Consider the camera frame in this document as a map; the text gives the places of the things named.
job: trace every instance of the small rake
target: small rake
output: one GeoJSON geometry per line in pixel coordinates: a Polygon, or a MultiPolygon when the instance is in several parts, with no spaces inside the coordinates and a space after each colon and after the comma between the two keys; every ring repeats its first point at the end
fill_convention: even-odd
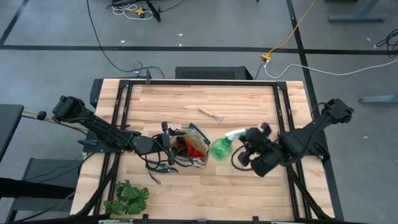
{"type": "Polygon", "coordinates": [[[201,106],[198,109],[203,113],[207,114],[208,116],[214,118],[214,120],[216,120],[219,124],[221,124],[221,122],[224,120],[224,116],[221,116],[219,114],[213,114],[212,112],[202,108],[201,106]]]}

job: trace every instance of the white cable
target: white cable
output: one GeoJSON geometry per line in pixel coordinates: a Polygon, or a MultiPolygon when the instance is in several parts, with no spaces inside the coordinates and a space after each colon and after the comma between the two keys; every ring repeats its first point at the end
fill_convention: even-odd
{"type": "Polygon", "coordinates": [[[143,13],[147,13],[147,12],[150,13],[152,15],[150,18],[129,17],[126,14],[126,11],[127,11],[126,9],[136,10],[136,9],[138,9],[138,7],[135,4],[129,4],[126,7],[114,7],[114,6],[112,6],[112,13],[117,15],[117,16],[124,15],[128,19],[137,19],[137,20],[149,20],[149,19],[152,19],[154,17],[154,15],[153,15],[153,13],[151,11],[143,11],[143,13]]]}
{"type": "Polygon", "coordinates": [[[266,63],[263,65],[263,67],[264,67],[264,72],[266,73],[266,75],[267,75],[269,78],[277,79],[277,78],[282,77],[282,75],[284,75],[284,73],[285,73],[291,66],[297,66],[297,67],[307,68],[307,69],[309,69],[309,70],[313,70],[313,71],[316,71],[316,72],[320,72],[320,73],[324,73],[324,74],[329,74],[329,75],[342,76],[342,75],[351,75],[351,74],[354,74],[354,73],[362,72],[362,71],[365,71],[365,70],[368,70],[368,69],[371,69],[371,68],[383,67],[383,66],[390,65],[390,64],[396,63],[396,62],[398,62],[398,60],[393,60],[392,62],[385,63],[385,64],[382,64],[382,65],[370,66],[370,67],[367,67],[367,68],[362,68],[362,69],[357,70],[357,71],[348,72],[348,73],[341,73],[341,74],[331,73],[331,72],[324,72],[324,71],[321,71],[321,70],[318,70],[318,69],[315,69],[315,68],[310,68],[310,67],[303,66],[303,65],[291,64],[291,65],[289,65],[288,67],[286,67],[285,70],[284,70],[278,77],[273,77],[273,76],[271,76],[271,75],[269,75],[269,74],[267,73],[267,65],[268,65],[268,63],[269,63],[269,60],[266,61],[266,63]]]}

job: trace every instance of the gray concrete floor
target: gray concrete floor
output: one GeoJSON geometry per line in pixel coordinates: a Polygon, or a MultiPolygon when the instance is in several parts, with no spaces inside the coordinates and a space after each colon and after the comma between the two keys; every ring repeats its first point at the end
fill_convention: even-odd
{"type": "MultiPolygon", "coordinates": [[[[4,30],[22,0],[0,0],[0,30],[4,30]]],[[[130,21],[105,6],[109,0],[90,1],[93,20],[103,45],[274,47],[292,31],[285,1],[186,0],[162,15],[162,22],[130,21]]],[[[167,8],[178,0],[159,1],[167,8]]],[[[306,49],[372,50],[398,24],[398,1],[384,0],[375,12],[388,13],[385,23],[336,23],[327,14],[358,10],[357,3],[318,1],[300,26],[306,49]]],[[[293,0],[297,17],[311,0],[293,0]]],[[[90,45],[96,40],[85,1],[30,0],[6,40],[6,45],[90,45]]],[[[286,48],[296,48],[292,39],[286,48]]],[[[108,52],[124,69],[135,60],[160,67],[167,78],[176,66],[246,66],[255,74],[260,53],[242,52],[108,52]]],[[[308,55],[310,67],[349,72],[391,61],[386,55],[308,55]]],[[[278,75],[298,54],[273,54],[269,73],[278,75]]],[[[396,223],[398,220],[398,112],[396,105],[361,105],[364,95],[397,94],[398,63],[348,77],[311,72],[318,101],[341,98],[355,109],[352,121],[326,132],[343,213],[347,221],[396,223]]],[[[88,101],[94,78],[132,74],[115,70],[99,51],[0,50],[0,103],[18,103],[27,110],[51,112],[60,95],[88,101]]],[[[154,70],[152,75],[160,78],[154,70]]],[[[259,79],[267,80],[263,72],[259,79]]],[[[291,68],[283,80],[303,80],[300,68],[291,68]]],[[[23,119],[0,163],[0,176],[20,179],[30,157],[74,159],[83,136],[54,126],[23,119]]],[[[0,201],[0,222],[10,200],[0,201]]],[[[47,217],[60,217],[52,213],[47,217]]]]}

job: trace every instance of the wooden handle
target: wooden handle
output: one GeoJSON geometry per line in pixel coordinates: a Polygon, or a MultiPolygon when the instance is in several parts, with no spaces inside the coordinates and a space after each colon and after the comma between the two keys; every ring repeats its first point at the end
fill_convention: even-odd
{"type": "Polygon", "coordinates": [[[204,113],[207,114],[208,116],[211,116],[211,117],[214,116],[214,114],[212,114],[212,113],[209,112],[208,110],[202,108],[201,106],[199,106],[199,110],[202,111],[202,112],[204,112],[204,113]]]}

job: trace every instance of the wooden table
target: wooden table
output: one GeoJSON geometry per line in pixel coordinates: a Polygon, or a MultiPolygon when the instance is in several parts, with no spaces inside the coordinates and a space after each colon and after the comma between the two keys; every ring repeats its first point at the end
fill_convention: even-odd
{"type": "MultiPolygon", "coordinates": [[[[214,141],[224,133],[240,128],[256,127],[263,122],[271,124],[271,139],[276,138],[279,125],[274,92],[268,86],[242,85],[135,85],[132,88],[127,123],[129,130],[152,136],[161,131],[160,124],[167,121],[172,128],[194,123],[214,141]],[[222,114],[222,124],[201,113],[198,107],[222,114]]],[[[111,122],[118,79],[103,80],[96,115],[111,122]]],[[[296,128],[311,121],[307,97],[302,82],[286,82],[296,128]]],[[[287,113],[281,97],[286,131],[287,113]]],[[[122,109],[119,111],[120,123],[122,109]]],[[[235,140],[234,148],[240,146],[235,140]]],[[[71,214],[79,211],[98,186],[103,154],[97,153],[81,168],[71,214]]],[[[302,160],[308,191],[321,208],[334,217],[331,198],[322,162],[315,156],[302,160]]],[[[154,174],[161,181],[157,185],[148,175],[144,162],[134,153],[124,152],[118,171],[118,181],[130,180],[136,187],[147,187],[150,192],[144,213],[150,219],[185,220],[294,220],[287,174],[278,166],[264,178],[254,172],[232,172],[230,161],[218,162],[212,157],[205,168],[175,167],[179,174],[154,174]]],[[[304,217],[303,203],[297,190],[300,216],[304,217]]],[[[108,190],[104,191],[106,200],[108,190]]],[[[141,218],[142,215],[121,215],[115,218],[141,218]]]]}

